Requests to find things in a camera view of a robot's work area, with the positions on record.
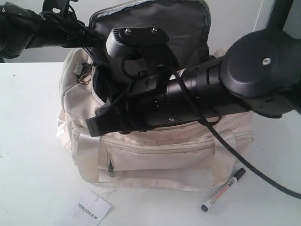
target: black marker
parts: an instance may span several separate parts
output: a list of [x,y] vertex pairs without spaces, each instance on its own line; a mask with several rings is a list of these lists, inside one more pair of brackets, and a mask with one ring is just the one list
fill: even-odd
[[230,190],[230,188],[232,188],[245,173],[246,173],[246,170],[244,168],[241,168],[239,171],[237,171],[220,191],[218,191],[217,193],[212,195],[211,198],[202,205],[201,209],[204,212],[207,212],[208,210],[210,210],[217,203],[217,201],[221,197],[223,197],[223,195],[228,190]]

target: black bracket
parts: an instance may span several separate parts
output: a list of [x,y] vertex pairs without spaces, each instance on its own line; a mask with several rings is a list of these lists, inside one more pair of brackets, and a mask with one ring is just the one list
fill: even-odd
[[54,9],[58,9],[60,10],[58,14],[60,14],[62,18],[66,18],[66,16],[68,15],[70,1],[77,2],[79,0],[45,0],[43,4],[43,12],[53,12]]

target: white table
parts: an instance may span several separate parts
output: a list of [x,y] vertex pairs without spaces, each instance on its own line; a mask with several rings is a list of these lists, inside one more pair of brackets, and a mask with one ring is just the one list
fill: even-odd
[[[60,218],[85,183],[56,139],[62,63],[0,64],[0,225],[42,226]],[[301,116],[256,116],[248,159],[276,181],[301,192]],[[209,213],[200,205],[211,191],[117,189],[102,226],[301,225],[301,201],[247,172]]]

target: front pocket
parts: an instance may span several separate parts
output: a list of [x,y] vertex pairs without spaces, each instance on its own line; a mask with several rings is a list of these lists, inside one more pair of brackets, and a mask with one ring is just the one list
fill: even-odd
[[[237,149],[243,150],[253,140],[250,131],[234,135]],[[137,146],[118,140],[102,137],[110,156],[113,171],[156,170],[156,169],[186,169],[209,166],[206,162],[212,161],[210,156],[215,153],[213,139],[195,144],[165,145],[165,146]],[[99,165],[100,169],[107,170],[108,165]]]

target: screw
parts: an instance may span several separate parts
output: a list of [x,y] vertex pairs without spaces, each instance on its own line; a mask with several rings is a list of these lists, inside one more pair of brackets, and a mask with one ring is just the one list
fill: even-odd
[[266,65],[269,65],[271,62],[272,62],[272,60],[270,58],[265,58],[265,59],[263,59],[262,64],[266,66]]
[[131,32],[132,32],[132,30],[131,30],[130,28],[127,28],[127,29],[124,30],[124,33],[125,33],[126,35],[128,35],[128,36],[131,35]]
[[152,32],[153,34],[157,34],[158,30],[157,30],[157,28],[153,27],[153,29],[151,30],[151,32]]

